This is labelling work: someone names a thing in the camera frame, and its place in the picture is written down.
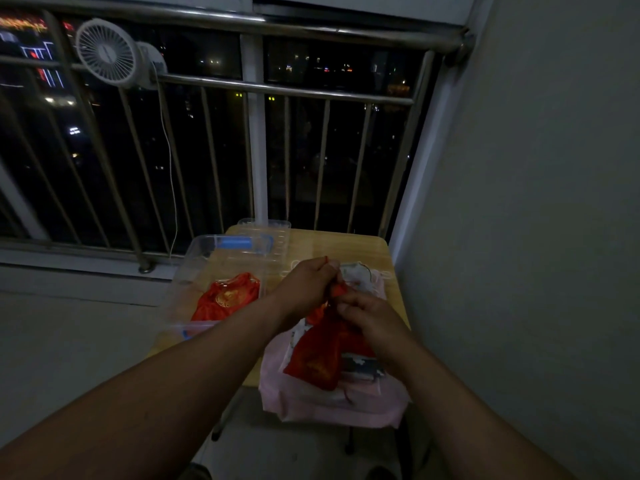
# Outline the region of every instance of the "white fan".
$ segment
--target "white fan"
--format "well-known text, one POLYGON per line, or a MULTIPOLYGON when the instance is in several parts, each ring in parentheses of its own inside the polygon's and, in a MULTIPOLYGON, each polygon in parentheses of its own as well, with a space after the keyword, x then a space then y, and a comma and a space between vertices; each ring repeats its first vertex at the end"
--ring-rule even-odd
POLYGON ((112 86, 156 89, 151 74, 167 72, 164 58, 156 47, 136 42, 115 23, 100 18, 80 25, 76 50, 89 72, 112 86))

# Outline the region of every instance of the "white cable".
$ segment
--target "white cable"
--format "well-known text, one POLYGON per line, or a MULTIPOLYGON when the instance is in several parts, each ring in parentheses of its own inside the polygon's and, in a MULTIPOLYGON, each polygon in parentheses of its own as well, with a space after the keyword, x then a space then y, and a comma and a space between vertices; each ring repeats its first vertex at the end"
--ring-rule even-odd
POLYGON ((160 81, 158 80, 158 72, 156 70, 156 65, 151 62, 151 67, 154 68, 154 72, 156 73, 156 84, 158 85, 158 103, 160 104, 160 123, 162 124, 162 131, 164 132, 164 138, 166 140, 166 145, 169 147, 169 182, 171 182, 171 195, 173 197, 173 215, 175 217, 175 234, 173 234, 173 242, 171 243, 171 249, 169 249, 169 262, 171 262, 171 254, 173 252, 173 246, 175 245, 175 240, 178 238, 178 206, 175 204, 175 190, 173 188, 173 174, 172 174, 172 154, 171 154, 171 143, 169 143, 169 137, 166 135, 166 129, 164 128, 164 118, 162 117, 162 101, 160 101, 160 81))

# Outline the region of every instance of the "fan grille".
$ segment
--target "fan grille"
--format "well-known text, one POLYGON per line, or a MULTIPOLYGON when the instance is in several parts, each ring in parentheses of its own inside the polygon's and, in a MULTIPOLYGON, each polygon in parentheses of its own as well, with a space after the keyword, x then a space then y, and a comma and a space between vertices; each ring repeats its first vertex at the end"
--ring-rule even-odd
POLYGON ((132 77, 135 50, 119 33, 105 25, 92 25, 78 34, 78 55, 97 75, 114 83, 132 77))

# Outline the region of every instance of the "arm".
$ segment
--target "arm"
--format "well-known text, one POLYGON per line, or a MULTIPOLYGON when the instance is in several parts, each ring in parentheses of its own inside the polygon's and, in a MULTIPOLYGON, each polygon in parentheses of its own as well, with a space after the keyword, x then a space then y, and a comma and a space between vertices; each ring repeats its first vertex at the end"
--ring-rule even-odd
POLYGON ((385 368, 407 387, 456 478, 573 478, 422 347, 386 301, 357 292, 338 301, 339 313, 361 327, 385 368))
POLYGON ((0 477, 176 478, 273 336, 324 301, 339 268, 325 263, 46 418, 0 450, 0 477))

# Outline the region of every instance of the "hand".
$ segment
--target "hand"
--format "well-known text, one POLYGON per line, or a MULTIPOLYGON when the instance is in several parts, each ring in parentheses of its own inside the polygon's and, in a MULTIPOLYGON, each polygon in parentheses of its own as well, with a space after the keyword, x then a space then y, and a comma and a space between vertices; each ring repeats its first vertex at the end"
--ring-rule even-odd
POLYGON ((340 262, 327 257, 300 261, 273 292, 284 315, 280 329, 290 329, 311 310, 322 305, 327 298, 327 285, 334 280, 343 281, 340 262))
POLYGON ((355 290, 335 300, 338 313, 362 329, 385 369, 402 379, 404 357, 420 345, 400 315, 386 300, 355 290))

